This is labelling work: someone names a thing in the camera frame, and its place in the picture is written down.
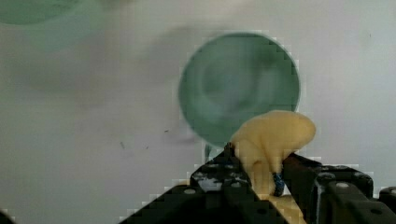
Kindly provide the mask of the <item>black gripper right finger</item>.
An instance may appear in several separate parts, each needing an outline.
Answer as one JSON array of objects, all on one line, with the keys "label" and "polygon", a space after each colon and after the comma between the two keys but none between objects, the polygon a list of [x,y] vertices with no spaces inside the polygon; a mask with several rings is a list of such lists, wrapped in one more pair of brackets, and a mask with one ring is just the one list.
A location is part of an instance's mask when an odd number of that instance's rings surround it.
[{"label": "black gripper right finger", "polygon": [[396,224],[395,188],[374,197],[374,180],[345,165],[291,154],[282,175],[307,224]]}]

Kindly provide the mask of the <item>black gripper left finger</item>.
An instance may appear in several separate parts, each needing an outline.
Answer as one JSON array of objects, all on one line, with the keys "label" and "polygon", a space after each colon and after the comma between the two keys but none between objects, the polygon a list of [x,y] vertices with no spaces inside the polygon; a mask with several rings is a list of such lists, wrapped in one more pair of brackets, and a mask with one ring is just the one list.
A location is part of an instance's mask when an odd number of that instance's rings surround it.
[{"label": "black gripper left finger", "polygon": [[287,220],[252,190],[234,146],[228,143],[191,174],[188,184],[167,190],[120,224],[287,224]]}]

